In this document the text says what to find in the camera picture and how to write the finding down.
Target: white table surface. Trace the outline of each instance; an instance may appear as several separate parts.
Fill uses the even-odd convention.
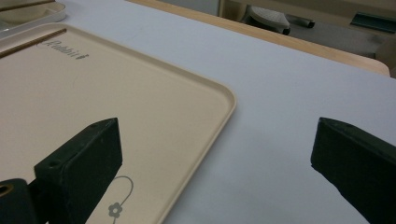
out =
[[[310,155],[319,117],[396,145],[396,80],[122,0],[65,23],[210,77],[238,104],[165,223],[367,223]]]

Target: beige tray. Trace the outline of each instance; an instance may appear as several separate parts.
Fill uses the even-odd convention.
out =
[[[161,223],[235,98],[212,80],[59,23],[3,39],[0,51],[64,27],[0,59],[0,179],[32,181],[33,166],[51,151],[89,124],[118,117],[120,177],[88,223]],[[116,203],[118,218],[110,216]]]

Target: flower logo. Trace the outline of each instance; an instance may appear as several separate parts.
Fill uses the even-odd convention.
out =
[[[108,207],[108,215],[114,218],[120,217],[120,213],[122,212],[122,207],[119,203],[114,203]]]

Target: wooden table edge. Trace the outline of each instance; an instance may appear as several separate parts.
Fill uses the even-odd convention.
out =
[[[389,69],[380,61],[366,58],[360,55],[352,54],[349,52],[341,51],[339,49],[332,49],[329,47],[321,46],[319,44],[311,43],[291,36],[277,34],[274,32],[266,31],[257,27],[249,26],[236,21],[229,21],[221,17],[212,16],[203,12],[191,10],[184,7],[178,7],[168,3],[156,0],[127,0],[146,7],[156,8],[165,12],[176,14],[195,21],[201,21],[211,25],[218,26],[227,30],[231,30],[243,35],[249,35],[278,44],[291,49],[297,49],[302,52],[313,54],[322,58],[326,58],[339,63],[345,63],[361,69],[371,71],[385,77],[390,77]]]

